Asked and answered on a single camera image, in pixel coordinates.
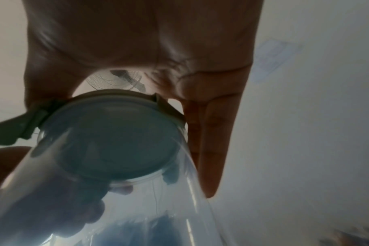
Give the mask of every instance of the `skin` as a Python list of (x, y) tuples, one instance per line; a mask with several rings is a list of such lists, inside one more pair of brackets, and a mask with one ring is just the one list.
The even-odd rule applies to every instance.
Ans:
[[(214, 196), (252, 66), (263, 1), (23, 2), (26, 106), (70, 98), (100, 69), (143, 71), (150, 91), (182, 103), (201, 186)], [(26, 147), (0, 150), (0, 182), (23, 153)]]

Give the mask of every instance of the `clear plastic container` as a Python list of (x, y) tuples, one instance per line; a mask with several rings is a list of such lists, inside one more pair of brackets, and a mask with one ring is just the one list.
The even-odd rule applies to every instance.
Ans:
[(183, 133), (143, 98), (68, 103), (0, 187), (0, 246), (221, 246)]

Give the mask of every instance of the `palm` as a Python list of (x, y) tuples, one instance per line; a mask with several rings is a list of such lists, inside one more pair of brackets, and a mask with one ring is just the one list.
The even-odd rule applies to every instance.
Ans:
[(220, 181), (252, 64), (262, 0), (24, 0), (29, 24), (26, 103), (68, 98), (104, 68), (145, 72), (183, 104), (204, 191)]

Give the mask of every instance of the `ceiling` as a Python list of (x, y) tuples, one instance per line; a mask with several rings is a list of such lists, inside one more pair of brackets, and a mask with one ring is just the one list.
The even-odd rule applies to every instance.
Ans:
[[(24, 111), (25, 26), (0, 0), (0, 121)], [(302, 48), (249, 81), (211, 204), (230, 245), (318, 246), (369, 226), (369, 0), (266, 0), (268, 39)]]

